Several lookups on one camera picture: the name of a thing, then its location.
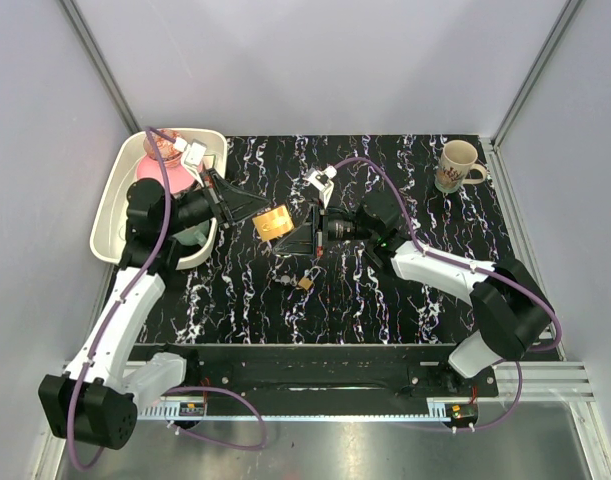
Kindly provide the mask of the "small brass padlock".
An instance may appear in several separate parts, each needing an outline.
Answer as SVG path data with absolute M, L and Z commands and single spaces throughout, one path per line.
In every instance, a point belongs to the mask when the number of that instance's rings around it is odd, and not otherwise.
M 313 266 L 306 270 L 303 277 L 297 282 L 297 287 L 305 291 L 310 290 L 321 272 L 322 269 L 319 266 Z

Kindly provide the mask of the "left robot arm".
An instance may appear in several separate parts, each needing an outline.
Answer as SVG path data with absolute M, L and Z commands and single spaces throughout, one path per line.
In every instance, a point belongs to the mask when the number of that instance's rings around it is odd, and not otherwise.
M 157 400 L 199 389 L 197 356 L 170 347 L 132 373 L 125 368 L 139 331 L 177 270 L 181 245 L 176 234 L 203 222 L 231 227 L 269 205 L 214 169 L 202 173 L 201 184 L 180 197 L 152 178 L 129 186 L 126 243 L 114 290 L 83 347 L 61 374 L 46 375 L 38 388 L 54 436 L 119 450 L 138 415 Z

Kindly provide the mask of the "large brass padlock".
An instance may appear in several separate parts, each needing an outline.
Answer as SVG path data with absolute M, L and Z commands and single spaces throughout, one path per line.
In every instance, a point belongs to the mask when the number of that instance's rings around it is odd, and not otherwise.
M 274 241 L 294 230 L 291 214 L 285 205 L 253 217 L 252 223 L 262 243 Z

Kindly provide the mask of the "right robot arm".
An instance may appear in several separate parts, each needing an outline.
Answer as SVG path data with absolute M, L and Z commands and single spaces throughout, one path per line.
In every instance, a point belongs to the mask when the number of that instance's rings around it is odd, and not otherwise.
M 415 245 L 399 208 L 385 194 L 363 197 L 355 211 L 312 204 L 307 219 L 278 241 L 278 256 L 321 256 L 333 242 L 361 241 L 371 268 L 438 289 L 468 304 L 475 331 L 457 344 L 439 371 L 451 396 L 471 389 L 475 376 L 500 361 L 520 361 L 547 328 L 552 306 L 516 258 L 477 262 Z

